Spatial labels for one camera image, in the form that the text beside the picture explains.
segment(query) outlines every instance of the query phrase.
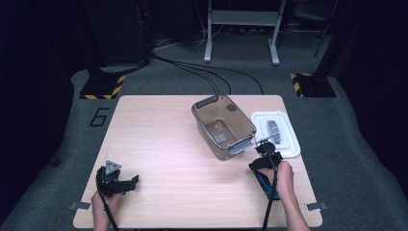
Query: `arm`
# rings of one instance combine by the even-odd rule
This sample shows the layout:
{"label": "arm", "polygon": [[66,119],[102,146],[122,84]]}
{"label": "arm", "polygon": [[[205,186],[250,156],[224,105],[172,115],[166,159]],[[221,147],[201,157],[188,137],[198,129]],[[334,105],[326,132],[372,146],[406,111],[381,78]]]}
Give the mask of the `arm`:
{"label": "arm", "polygon": [[[122,197],[122,193],[114,194],[112,197],[105,196],[105,202],[111,210],[112,216],[115,215],[117,205]],[[103,202],[98,192],[95,192],[91,199],[92,215],[93,215],[93,231],[107,231],[109,228],[109,218],[106,214]]]}
{"label": "arm", "polygon": [[[269,180],[273,182],[273,169],[262,168],[259,172],[263,173]],[[276,190],[279,193],[283,207],[285,209],[286,223],[288,230],[310,230],[305,218],[300,212],[297,203],[296,195],[293,190],[293,170],[288,162],[279,164],[277,173],[278,182]]]}

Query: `transparent plastic container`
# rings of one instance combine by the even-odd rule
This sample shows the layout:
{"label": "transparent plastic container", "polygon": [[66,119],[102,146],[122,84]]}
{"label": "transparent plastic container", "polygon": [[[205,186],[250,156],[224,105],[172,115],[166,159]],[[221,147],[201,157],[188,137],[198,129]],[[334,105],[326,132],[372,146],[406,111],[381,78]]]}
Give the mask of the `transparent plastic container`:
{"label": "transparent plastic container", "polygon": [[226,161],[252,146],[256,127],[226,95],[215,95],[191,107],[198,131],[216,157]]}

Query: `table top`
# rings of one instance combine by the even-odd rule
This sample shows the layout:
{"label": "table top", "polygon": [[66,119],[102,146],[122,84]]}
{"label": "table top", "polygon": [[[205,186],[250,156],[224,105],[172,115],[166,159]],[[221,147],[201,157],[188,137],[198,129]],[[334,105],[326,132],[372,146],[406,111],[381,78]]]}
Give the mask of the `table top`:
{"label": "table top", "polygon": [[[206,95],[122,96],[89,177],[82,202],[96,191],[96,171],[106,161],[122,165],[119,180],[139,175],[134,191],[121,199],[119,228],[261,228],[268,199],[248,168],[260,156],[255,145],[227,160],[216,158],[200,136],[191,106]],[[253,112],[283,111],[277,95],[229,95],[250,117]],[[316,198],[301,155],[288,159],[294,190],[309,226],[322,224],[320,211],[304,204]],[[79,209],[77,228],[92,228],[92,212]],[[281,201],[274,201],[268,227],[285,227]]]}

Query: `gray carpet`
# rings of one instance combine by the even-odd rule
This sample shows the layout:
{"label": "gray carpet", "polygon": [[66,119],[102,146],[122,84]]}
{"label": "gray carpet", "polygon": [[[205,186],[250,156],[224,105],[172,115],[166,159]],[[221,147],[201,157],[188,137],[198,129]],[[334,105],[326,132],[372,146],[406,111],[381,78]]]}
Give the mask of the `gray carpet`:
{"label": "gray carpet", "polygon": [[[377,160],[359,133],[352,107],[341,85],[329,77],[336,98],[298,98],[292,72],[313,73],[319,65],[329,38],[319,56],[313,58],[318,39],[297,34],[285,35],[278,50],[281,64],[273,66],[268,37],[262,35],[225,38],[216,41],[209,66],[236,69],[254,76],[265,94],[281,95],[299,140],[302,156],[317,200],[326,202],[323,224],[316,230],[408,230],[408,206],[394,176]],[[158,56],[176,61],[204,64],[205,44],[197,48],[174,45],[156,50]],[[127,67],[107,67],[116,71]],[[260,94],[248,76],[225,70],[212,70],[231,86],[231,94]],[[228,94],[228,87],[209,76]],[[68,209],[79,201],[90,171],[107,132],[118,98],[125,94],[213,94],[203,79],[158,60],[126,75],[116,99],[79,99],[88,79],[85,71],[72,76],[74,103],[64,141],[56,156],[58,167],[47,166],[24,194],[0,230],[75,230],[75,211]],[[89,127],[98,108],[107,116],[102,127]]]}

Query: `black cable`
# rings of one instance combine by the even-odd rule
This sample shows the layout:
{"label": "black cable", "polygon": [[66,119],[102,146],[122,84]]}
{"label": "black cable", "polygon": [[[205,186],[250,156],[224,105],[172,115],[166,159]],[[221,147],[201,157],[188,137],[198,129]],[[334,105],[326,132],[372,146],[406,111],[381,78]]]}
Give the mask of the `black cable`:
{"label": "black cable", "polygon": [[267,229],[268,229],[268,219],[269,219],[269,214],[270,214],[270,208],[272,207],[273,197],[275,195],[276,185],[277,185],[277,182],[278,182],[278,178],[276,176],[278,174],[278,167],[275,166],[275,164],[273,163],[271,158],[270,158],[270,162],[272,163],[272,166],[273,166],[273,182],[272,182],[272,191],[270,192],[269,202],[268,202],[268,206],[267,206],[267,211],[265,212],[264,226],[262,228],[263,231],[267,231]]}
{"label": "black cable", "polygon": [[183,69],[183,70],[186,70],[187,72],[189,72],[189,73],[191,73],[191,74],[194,74],[194,75],[196,75],[196,76],[198,76],[198,77],[200,77],[200,78],[206,80],[206,81],[210,84],[210,86],[211,86],[211,88],[213,89],[215,95],[219,95],[219,89],[218,89],[217,85],[216,85],[211,79],[209,79],[209,78],[207,78],[207,77],[205,77],[205,76],[203,76],[203,75],[200,75],[200,74],[198,74],[198,73],[192,72],[192,71],[190,71],[190,70],[188,70],[188,69],[185,69],[185,68],[183,68],[182,66],[180,66],[180,65],[178,65],[178,64],[172,64],[172,65],[174,65],[174,66],[176,66],[176,67],[178,67],[178,68],[181,68],[181,69]]}
{"label": "black cable", "polygon": [[[228,86],[229,94],[231,94],[231,86],[228,84],[228,82],[227,82],[225,79],[223,79],[221,76],[215,74],[214,72],[211,72],[211,71],[208,71],[208,70],[205,70],[205,69],[200,69],[200,68],[196,68],[196,67],[187,66],[187,65],[185,65],[185,64],[178,64],[178,63],[175,62],[175,61],[165,59],[165,58],[160,57],[160,56],[157,56],[157,55],[155,55],[155,54],[153,54],[152,57],[155,58],[155,59],[157,59],[157,60],[160,60],[160,61],[163,61],[163,62],[167,62],[167,63],[169,63],[169,64],[173,64],[173,65],[175,65],[175,66],[177,66],[177,67],[179,67],[179,68],[181,68],[181,69],[186,70],[186,71],[189,72],[189,73],[192,73],[192,74],[194,74],[194,75],[197,75],[197,76],[199,76],[200,78],[203,78],[203,79],[205,79],[206,81],[208,81],[208,82],[210,83],[210,85],[212,85],[212,86],[214,85],[214,86],[217,88],[217,85],[216,85],[213,81],[211,81],[209,78],[204,77],[203,75],[200,75],[200,74],[198,74],[198,73],[192,72],[192,71],[190,71],[190,70],[187,70],[186,68],[190,68],[190,69],[194,69],[194,70],[200,70],[200,71],[204,71],[204,72],[210,73],[210,74],[212,74],[212,75],[215,75],[216,77],[218,77],[220,80],[222,80],[222,81]],[[216,95],[219,95],[219,89],[218,89],[218,88],[217,88],[217,91],[216,91]]]}
{"label": "black cable", "polygon": [[172,61],[172,60],[168,60],[168,59],[165,59],[165,58],[163,58],[163,57],[157,56],[157,55],[155,55],[155,54],[153,54],[152,57],[153,57],[153,58],[156,58],[156,59],[158,59],[158,60],[160,60],[160,61],[164,61],[164,62],[170,63],[170,64],[178,64],[178,65],[181,65],[181,66],[183,66],[183,67],[187,67],[187,68],[191,68],[191,69],[195,69],[195,70],[200,70],[200,71],[204,71],[204,72],[207,72],[207,73],[209,73],[209,74],[215,75],[217,78],[219,78],[220,80],[222,80],[222,81],[228,86],[228,94],[231,94],[231,86],[228,84],[228,82],[227,82],[224,78],[222,78],[221,76],[215,74],[215,73],[212,72],[212,71],[208,71],[208,70],[201,69],[201,68],[196,68],[196,67],[187,66],[187,65],[185,65],[185,64],[179,64],[179,62],[175,62],[175,61]]}
{"label": "black cable", "polygon": [[105,195],[101,192],[101,190],[99,188],[98,180],[99,180],[99,175],[100,175],[101,170],[102,170],[102,168],[100,168],[96,172],[96,179],[95,179],[96,180],[96,189],[98,190],[98,194],[101,197],[103,207],[105,209],[106,214],[108,215],[108,219],[111,222],[112,227],[114,228],[114,231],[119,231],[119,228],[117,228],[117,224],[115,222],[114,216],[112,216],[111,209],[109,208],[109,205],[105,201]]}
{"label": "black cable", "polygon": [[173,61],[173,60],[165,59],[165,58],[162,58],[162,57],[158,57],[158,56],[155,55],[155,54],[152,54],[152,57],[153,57],[153,58],[156,58],[156,59],[160,58],[160,59],[163,59],[163,60],[165,60],[165,61],[167,61],[167,62],[174,62],[174,63],[178,63],[178,64],[187,64],[187,65],[194,65],[194,66],[200,66],[200,67],[205,67],[205,68],[221,69],[221,70],[228,70],[228,71],[237,72],[237,73],[240,73],[240,74],[242,74],[242,75],[246,75],[246,76],[250,77],[251,79],[253,79],[253,80],[257,83],[257,85],[259,86],[259,88],[260,88],[260,90],[261,90],[261,94],[264,94],[264,90],[262,89],[261,84],[259,83],[259,81],[258,81],[255,77],[253,77],[253,76],[250,75],[250,74],[247,74],[247,73],[244,73],[244,72],[235,70],[235,69],[229,69],[229,68],[224,68],[224,67],[208,66],[208,65],[202,65],[202,64],[190,64],[190,63],[185,63],[185,62],[180,62],[180,61]]}

